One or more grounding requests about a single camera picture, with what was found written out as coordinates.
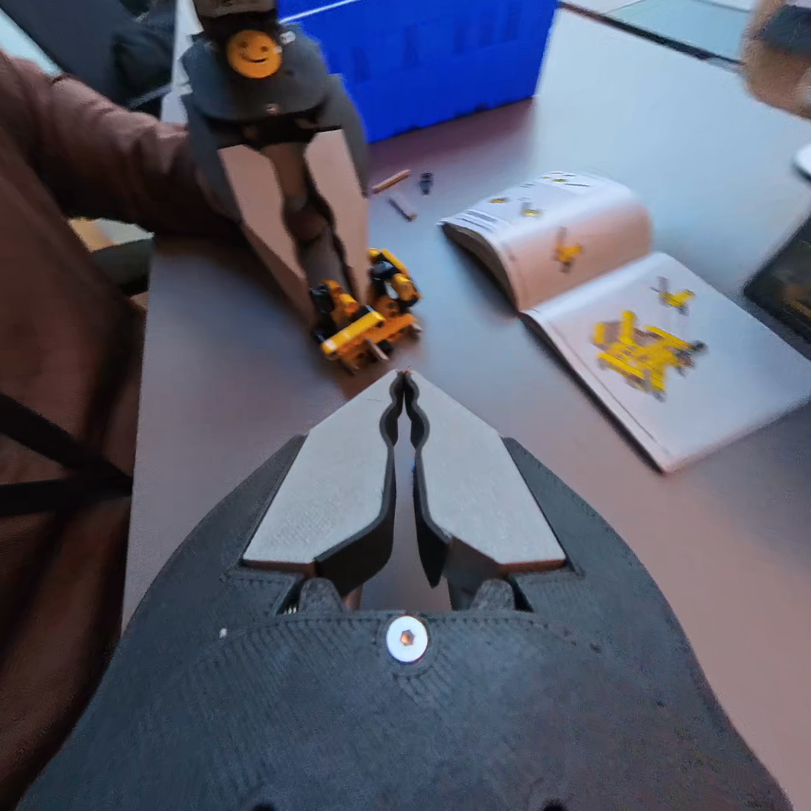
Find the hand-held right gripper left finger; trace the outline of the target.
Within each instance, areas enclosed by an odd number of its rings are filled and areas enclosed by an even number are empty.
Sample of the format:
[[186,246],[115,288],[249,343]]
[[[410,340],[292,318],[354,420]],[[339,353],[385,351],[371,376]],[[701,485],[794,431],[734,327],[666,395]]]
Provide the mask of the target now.
[[242,562],[362,588],[388,562],[402,374],[390,371],[313,427],[250,536]]

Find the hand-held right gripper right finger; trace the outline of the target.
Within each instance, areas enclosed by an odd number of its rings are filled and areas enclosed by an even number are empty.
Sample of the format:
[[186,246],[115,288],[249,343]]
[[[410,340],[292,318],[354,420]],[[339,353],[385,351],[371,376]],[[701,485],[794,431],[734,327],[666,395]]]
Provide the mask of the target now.
[[565,552],[504,438],[416,372],[405,373],[420,561],[453,610],[491,579],[544,573]]

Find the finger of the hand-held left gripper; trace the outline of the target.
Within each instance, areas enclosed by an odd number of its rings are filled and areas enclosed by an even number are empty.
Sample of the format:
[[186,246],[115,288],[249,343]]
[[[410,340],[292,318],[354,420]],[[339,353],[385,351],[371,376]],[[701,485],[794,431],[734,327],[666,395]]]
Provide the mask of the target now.
[[287,228],[276,167],[269,157],[250,147],[223,147],[218,157],[241,216],[243,234],[303,323],[314,324],[308,278]]
[[315,134],[303,155],[330,222],[346,288],[356,299],[369,299],[368,204],[343,130]]

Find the yellow black lego model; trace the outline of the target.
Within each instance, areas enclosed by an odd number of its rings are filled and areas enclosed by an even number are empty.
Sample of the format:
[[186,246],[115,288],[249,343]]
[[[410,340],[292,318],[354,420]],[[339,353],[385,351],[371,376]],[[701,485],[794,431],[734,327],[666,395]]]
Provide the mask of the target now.
[[360,303],[335,280],[309,291],[321,356],[352,374],[387,362],[400,340],[422,333],[413,313],[422,297],[410,271],[388,250],[371,248],[368,259],[370,303]]

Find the person's left forearm brown sleeve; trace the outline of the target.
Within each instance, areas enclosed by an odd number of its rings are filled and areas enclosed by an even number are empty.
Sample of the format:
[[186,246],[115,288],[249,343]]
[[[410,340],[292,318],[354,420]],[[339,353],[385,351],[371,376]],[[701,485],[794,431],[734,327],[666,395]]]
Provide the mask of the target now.
[[114,104],[75,77],[2,53],[2,129],[68,218],[116,220],[152,234],[225,241],[188,129]]

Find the open lego instruction booklet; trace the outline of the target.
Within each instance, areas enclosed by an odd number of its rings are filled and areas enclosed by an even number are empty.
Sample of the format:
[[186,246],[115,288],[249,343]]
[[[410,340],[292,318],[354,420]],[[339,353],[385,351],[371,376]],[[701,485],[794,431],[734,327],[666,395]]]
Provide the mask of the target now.
[[551,172],[439,227],[661,472],[809,403],[809,360],[654,252],[648,210],[617,182]]

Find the dark office chair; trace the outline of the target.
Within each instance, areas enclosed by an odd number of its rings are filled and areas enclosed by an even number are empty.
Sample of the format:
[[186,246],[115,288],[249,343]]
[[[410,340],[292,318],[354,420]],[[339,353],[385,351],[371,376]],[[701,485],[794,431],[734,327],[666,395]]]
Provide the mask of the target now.
[[171,86],[176,7],[174,1],[1,2],[2,19],[61,72],[154,117]]

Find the blue plastic bin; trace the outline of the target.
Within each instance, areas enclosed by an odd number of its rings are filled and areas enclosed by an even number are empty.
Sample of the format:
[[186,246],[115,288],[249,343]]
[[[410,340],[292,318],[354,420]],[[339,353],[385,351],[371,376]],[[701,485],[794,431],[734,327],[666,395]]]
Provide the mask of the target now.
[[373,144],[534,95],[558,2],[279,1]]

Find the person's brown clothed torso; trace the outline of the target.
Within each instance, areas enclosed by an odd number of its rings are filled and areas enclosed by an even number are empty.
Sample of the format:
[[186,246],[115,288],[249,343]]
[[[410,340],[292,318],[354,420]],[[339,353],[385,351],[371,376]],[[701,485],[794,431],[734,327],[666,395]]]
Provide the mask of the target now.
[[145,327],[49,190],[19,179],[2,177],[2,809],[117,643]]

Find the dark flat panel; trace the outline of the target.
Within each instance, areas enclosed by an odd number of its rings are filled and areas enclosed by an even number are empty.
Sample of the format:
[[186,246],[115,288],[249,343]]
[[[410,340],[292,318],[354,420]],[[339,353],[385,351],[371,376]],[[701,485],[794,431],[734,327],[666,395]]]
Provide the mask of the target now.
[[752,2],[565,1],[559,7],[602,25],[691,56],[735,69]]

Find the tan rounded object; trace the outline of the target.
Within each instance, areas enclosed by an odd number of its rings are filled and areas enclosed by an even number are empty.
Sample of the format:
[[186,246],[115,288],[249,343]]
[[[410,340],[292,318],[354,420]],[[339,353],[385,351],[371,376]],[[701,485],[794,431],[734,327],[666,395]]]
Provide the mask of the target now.
[[742,35],[740,73],[757,101],[809,119],[810,56],[765,44],[759,37],[764,25],[785,4],[782,1],[754,3]]

